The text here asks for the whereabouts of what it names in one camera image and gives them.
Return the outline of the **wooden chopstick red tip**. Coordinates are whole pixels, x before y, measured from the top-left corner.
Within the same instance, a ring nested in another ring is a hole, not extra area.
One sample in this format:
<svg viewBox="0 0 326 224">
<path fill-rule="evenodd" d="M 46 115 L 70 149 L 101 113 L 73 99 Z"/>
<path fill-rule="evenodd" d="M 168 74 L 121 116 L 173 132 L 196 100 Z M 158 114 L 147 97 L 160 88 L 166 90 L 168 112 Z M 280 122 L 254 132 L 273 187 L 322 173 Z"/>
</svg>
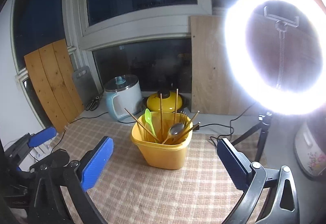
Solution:
<svg viewBox="0 0 326 224">
<path fill-rule="evenodd" d="M 159 139 L 149 129 L 147 129 L 145 125 L 143 125 L 132 113 L 130 113 L 126 108 L 124 108 L 124 110 L 137 122 L 138 125 L 140 125 L 150 136 L 155 139 L 156 143 L 161 143 L 161 141 L 159 141 Z"/>
</svg>

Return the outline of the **grey cutting board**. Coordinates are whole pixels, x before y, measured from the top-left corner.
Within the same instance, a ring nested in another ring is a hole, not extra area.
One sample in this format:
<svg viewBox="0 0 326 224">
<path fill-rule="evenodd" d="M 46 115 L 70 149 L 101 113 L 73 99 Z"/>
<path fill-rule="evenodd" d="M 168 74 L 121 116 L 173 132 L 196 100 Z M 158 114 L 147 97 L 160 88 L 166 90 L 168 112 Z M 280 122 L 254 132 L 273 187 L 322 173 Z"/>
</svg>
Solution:
<svg viewBox="0 0 326 224">
<path fill-rule="evenodd" d="M 89 101 L 99 95 L 89 66 L 83 66 L 77 71 L 73 72 L 72 80 L 83 102 L 83 105 L 86 105 Z"/>
</svg>

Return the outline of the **white power strip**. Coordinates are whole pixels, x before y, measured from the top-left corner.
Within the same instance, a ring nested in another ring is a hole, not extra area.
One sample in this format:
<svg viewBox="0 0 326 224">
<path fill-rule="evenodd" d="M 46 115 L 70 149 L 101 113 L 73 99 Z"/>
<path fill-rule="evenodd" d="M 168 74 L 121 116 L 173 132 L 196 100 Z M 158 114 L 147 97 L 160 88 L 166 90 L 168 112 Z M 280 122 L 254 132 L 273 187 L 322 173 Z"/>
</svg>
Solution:
<svg viewBox="0 0 326 224">
<path fill-rule="evenodd" d="M 32 156 L 35 161 L 40 161 L 41 159 L 45 158 L 52 152 L 53 146 L 54 146 L 54 139 L 50 139 L 45 143 L 41 144 L 40 146 L 34 147 L 30 151 L 29 155 Z"/>
</svg>

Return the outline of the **window frame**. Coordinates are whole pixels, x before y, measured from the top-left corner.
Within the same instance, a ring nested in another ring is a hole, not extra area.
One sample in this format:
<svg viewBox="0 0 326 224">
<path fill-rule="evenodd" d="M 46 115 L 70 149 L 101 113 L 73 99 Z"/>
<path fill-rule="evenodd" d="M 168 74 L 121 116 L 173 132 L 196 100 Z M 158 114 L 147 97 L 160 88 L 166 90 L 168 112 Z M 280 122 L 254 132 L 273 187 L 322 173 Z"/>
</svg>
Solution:
<svg viewBox="0 0 326 224">
<path fill-rule="evenodd" d="M 185 38 L 190 17 L 211 15 L 212 0 L 137 10 L 90 25 L 87 0 L 61 0 L 66 42 L 77 49 L 76 64 L 89 66 L 97 90 L 103 90 L 93 51 L 132 42 Z"/>
</svg>

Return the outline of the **yellow plastic utensil bin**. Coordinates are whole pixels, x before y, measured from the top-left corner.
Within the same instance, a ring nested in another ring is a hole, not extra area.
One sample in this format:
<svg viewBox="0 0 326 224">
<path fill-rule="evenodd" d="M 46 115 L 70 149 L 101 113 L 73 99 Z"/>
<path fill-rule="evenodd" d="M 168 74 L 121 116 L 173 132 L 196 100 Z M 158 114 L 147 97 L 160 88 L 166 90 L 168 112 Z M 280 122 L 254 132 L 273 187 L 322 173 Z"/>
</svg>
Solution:
<svg viewBox="0 0 326 224">
<path fill-rule="evenodd" d="M 155 129 L 156 137 L 161 141 L 160 129 L 160 113 L 152 112 L 152 123 Z M 150 130 L 150 126 L 145 121 L 144 115 L 141 115 L 138 120 Z M 173 125 L 174 113 L 163 113 L 164 120 L 164 137 L 165 140 L 169 128 Z M 131 140 L 135 144 L 146 162 L 156 168 L 176 170 L 183 167 L 187 149 L 192 139 L 192 131 L 184 136 L 184 138 L 173 143 L 168 140 L 164 145 L 156 143 L 155 139 L 150 136 L 140 125 L 134 124 L 131 130 Z"/>
</svg>

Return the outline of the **black scissors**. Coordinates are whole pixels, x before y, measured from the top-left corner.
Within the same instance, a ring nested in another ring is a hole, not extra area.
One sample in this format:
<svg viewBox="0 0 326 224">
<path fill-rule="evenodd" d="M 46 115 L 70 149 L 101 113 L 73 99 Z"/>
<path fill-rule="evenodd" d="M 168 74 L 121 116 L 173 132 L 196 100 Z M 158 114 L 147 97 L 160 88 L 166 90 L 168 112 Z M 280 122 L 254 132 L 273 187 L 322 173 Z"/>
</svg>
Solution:
<svg viewBox="0 0 326 224">
<path fill-rule="evenodd" d="M 86 104 L 85 110 L 86 111 L 95 111 L 99 107 L 100 101 L 101 101 L 101 97 L 96 96 L 95 98 L 93 98 Z"/>
</svg>

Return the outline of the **steel spoon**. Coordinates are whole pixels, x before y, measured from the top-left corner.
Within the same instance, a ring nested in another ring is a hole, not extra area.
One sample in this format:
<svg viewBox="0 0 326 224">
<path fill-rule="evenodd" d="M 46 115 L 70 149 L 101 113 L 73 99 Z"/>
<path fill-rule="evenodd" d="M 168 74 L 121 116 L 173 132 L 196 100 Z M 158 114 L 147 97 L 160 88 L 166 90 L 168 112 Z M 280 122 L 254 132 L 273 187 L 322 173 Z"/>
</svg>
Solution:
<svg viewBox="0 0 326 224">
<path fill-rule="evenodd" d="M 167 133 L 165 140 L 162 142 L 164 145 L 169 139 L 174 139 L 176 136 L 180 135 L 183 131 L 185 125 L 183 123 L 175 123 L 173 124 Z"/>
</svg>

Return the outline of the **white floral rice cooker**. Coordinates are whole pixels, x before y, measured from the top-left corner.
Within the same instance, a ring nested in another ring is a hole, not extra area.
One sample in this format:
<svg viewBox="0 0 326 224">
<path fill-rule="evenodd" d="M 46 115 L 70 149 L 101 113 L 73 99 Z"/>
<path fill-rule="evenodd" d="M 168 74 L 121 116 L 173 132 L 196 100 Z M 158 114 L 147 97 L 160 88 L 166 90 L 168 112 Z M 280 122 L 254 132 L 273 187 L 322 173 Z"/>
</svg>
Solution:
<svg viewBox="0 0 326 224">
<path fill-rule="evenodd" d="M 325 114 L 311 114 L 294 138 L 294 153 L 304 173 L 318 178 L 325 172 Z"/>
</svg>

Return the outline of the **green plastic spoon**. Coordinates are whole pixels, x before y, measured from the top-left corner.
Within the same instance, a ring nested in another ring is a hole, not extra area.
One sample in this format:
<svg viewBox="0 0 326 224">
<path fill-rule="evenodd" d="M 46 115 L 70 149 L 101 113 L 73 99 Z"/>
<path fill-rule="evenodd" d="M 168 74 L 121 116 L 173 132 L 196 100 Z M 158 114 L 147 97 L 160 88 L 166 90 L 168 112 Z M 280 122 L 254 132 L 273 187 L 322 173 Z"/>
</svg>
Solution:
<svg viewBox="0 0 326 224">
<path fill-rule="evenodd" d="M 154 126 L 152 124 L 152 116 L 151 116 L 151 112 L 149 109 L 145 109 L 145 113 L 144 113 L 144 117 L 145 117 L 145 121 L 148 123 L 148 125 L 150 126 L 151 129 L 151 133 L 156 136 L 155 133 L 155 129 Z"/>
</svg>

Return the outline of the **wooden plank board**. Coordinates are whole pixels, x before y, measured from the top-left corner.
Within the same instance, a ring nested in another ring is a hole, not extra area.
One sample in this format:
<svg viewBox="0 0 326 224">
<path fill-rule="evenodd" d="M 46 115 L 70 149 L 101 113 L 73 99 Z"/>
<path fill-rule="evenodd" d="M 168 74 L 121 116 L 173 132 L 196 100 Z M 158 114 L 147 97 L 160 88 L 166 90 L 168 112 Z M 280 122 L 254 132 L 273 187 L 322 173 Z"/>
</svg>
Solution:
<svg viewBox="0 0 326 224">
<path fill-rule="evenodd" d="M 57 132 L 84 110 L 72 80 L 73 67 L 66 40 L 58 40 L 24 56 L 33 88 Z"/>
</svg>

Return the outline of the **clear phone holder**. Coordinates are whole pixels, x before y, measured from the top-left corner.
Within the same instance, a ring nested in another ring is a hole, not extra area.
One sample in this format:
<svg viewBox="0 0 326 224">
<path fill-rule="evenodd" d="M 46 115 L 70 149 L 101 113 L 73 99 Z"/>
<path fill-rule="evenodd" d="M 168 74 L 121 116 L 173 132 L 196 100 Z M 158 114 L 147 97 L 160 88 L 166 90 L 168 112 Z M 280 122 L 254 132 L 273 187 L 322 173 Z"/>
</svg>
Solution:
<svg viewBox="0 0 326 224">
<path fill-rule="evenodd" d="M 277 76 L 276 87 L 282 86 L 284 65 L 285 65 L 285 38 L 288 27 L 297 28 L 300 24 L 299 16 L 295 16 L 294 20 L 289 20 L 284 17 L 272 14 L 268 10 L 268 6 L 264 6 L 264 17 L 275 22 L 275 29 L 279 33 L 279 72 Z"/>
</svg>

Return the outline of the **plywood board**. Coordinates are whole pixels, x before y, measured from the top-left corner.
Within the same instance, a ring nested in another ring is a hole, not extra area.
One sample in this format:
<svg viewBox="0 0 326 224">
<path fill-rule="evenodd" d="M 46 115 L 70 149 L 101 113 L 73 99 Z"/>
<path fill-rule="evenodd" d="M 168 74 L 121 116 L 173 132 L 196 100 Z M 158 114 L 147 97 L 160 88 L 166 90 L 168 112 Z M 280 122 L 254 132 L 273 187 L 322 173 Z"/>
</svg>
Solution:
<svg viewBox="0 0 326 224">
<path fill-rule="evenodd" d="M 224 19 L 191 16 L 191 111 L 239 115 L 253 104 L 230 71 L 223 34 Z"/>
</svg>

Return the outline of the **pink plaid tablecloth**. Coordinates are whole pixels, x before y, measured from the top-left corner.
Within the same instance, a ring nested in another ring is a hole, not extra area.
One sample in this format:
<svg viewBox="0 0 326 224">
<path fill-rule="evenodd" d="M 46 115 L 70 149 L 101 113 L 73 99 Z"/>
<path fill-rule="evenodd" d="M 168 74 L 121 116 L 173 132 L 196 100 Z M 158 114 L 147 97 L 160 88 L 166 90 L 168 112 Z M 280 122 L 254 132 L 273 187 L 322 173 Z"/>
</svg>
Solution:
<svg viewBox="0 0 326 224">
<path fill-rule="evenodd" d="M 231 181 L 205 134 L 195 134 L 184 166 L 165 170 L 147 164 L 117 122 L 83 119 L 52 141 L 71 159 L 81 159 L 99 140 L 113 139 L 114 151 L 88 194 L 108 223 L 221 223 L 242 193 Z"/>
</svg>

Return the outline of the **yellow black pot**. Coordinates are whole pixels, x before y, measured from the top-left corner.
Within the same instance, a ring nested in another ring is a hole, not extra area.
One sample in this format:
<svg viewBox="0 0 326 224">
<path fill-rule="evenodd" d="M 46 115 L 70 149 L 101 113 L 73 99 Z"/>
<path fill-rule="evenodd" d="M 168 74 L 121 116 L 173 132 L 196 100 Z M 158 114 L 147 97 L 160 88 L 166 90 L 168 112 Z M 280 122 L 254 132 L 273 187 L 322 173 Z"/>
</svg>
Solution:
<svg viewBox="0 0 326 224">
<path fill-rule="evenodd" d="M 166 89 L 159 90 L 145 99 L 145 105 L 150 111 L 160 111 L 160 105 L 162 105 L 162 111 L 165 113 L 172 113 L 182 111 L 189 106 L 189 100 L 178 92 L 177 104 L 176 91 L 169 91 Z"/>
</svg>

